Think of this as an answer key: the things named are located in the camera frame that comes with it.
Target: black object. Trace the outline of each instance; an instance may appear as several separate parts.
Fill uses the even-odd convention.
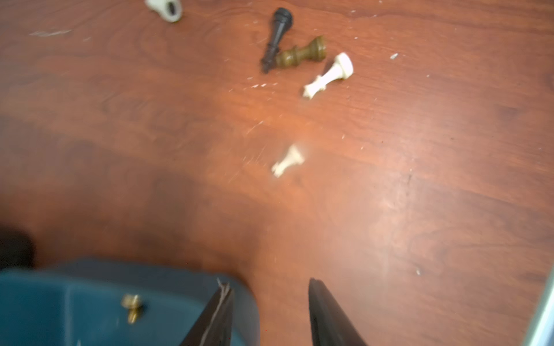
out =
[[[265,50],[265,55],[261,59],[261,69],[264,73],[269,72],[275,66],[274,59],[277,52],[279,52],[279,42],[292,26],[293,15],[286,8],[279,7],[273,14],[273,32]]]
[[[32,240],[23,232],[0,226],[0,270],[9,267],[33,266]]]
[[[310,279],[308,301],[314,346],[367,346],[321,280]]]
[[[180,346],[230,346],[234,299],[229,283],[220,283]]]

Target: chess piece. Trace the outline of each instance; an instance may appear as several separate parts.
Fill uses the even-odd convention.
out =
[[[139,295],[125,294],[121,306],[127,309],[127,323],[134,324],[142,315],[143,304]]]
[[[180,0],[145,0],[144,3],[152,11],[156,11],[166,22],[176,22],[181,19],[183,14]]]
[[[262,71],[267,73],[275,66],[275,55],[279,51],[279,42],[283,35],[293,26],[293,15],[286,8],[279,7],[273,14],[273,32],[269,39],[265,55],[261,60]]]
[[[271,171],[273,172],[273,175],[279,178],[285,169],[289,168],[290,166],[294,166],[295,164],[303,164],[304,163],[304,156],[298,151],[298,148],[296,145],[291,145],[289,148],[288,153],[286,154],[286,157],[278,163],[275,163],[273,167],[271,168]]]
[[[317,76],[312,84],[304,86],[304,97],[312,99],[316,92],[325,90],[325,86],[334,81],[335,79],[347,79],[354,72],[352,61],[346,55],[341,53],[335,57],[335,63],[331,66],[331,69],[327,71],[323,76]]]
[[[298,48],[294,46],[292,49],[284,50],[277,54],[275,64],[277,67],[287,68],[289,66],[298,66],[305,59],[322,61],[326,56],[325,40],[323,36],[318,36],[306,47]]]

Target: black chess piece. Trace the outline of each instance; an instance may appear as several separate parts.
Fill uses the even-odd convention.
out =
[[[275,66],[275,55],[279,51],[279,42],[283,35],[293,26],[293,15],[289,10],[279,7],[273,14],[273,32],[261,60],[261,69],[267,73]]]
[[[34,245],[19,229],[0,225],[0,270],[10,267],[33,267]]]

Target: wooden table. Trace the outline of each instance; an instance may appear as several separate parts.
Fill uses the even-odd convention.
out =
[[[278,6],[281,47],[324,35],[327,62],[260,72]],[[522,341],[554,263],[551,1],[183,9],[0,3],[0,220],[39,265],[236,275],[263,346],[311,344],[310,277],[371,345]],[[342,51],[352,77],[303,99]],[[276,179],[292,143],[306,162]]]

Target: white chess rook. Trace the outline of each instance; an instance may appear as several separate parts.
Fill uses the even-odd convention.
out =
[[[286,157],[283,159],[283,161],[275,163],[273,167],[271,168],[271,171],[273,172],[273,175],[279,178],[281,174],[290,166],[294,166],[295,164],[303,164],[304,163],[304,156],[298,151],[298,148],[296,145],[291,145],[289,148],[289,152],[286,154]]]
[[[352,61],[346,53],[341,53],[335,57],[335,63],[326,74],[323,76],[317,76],[312,84],[304,86],[304,97],[311,100],[316,92],[325,90],[327,83],[332,82],[335,79],[347,79],[352,75],[352,73],[354,73]]]
[[[145,0],[144,3],[152,11],[156,11],[166,22],[176,22],[183,14],[180,0]]]

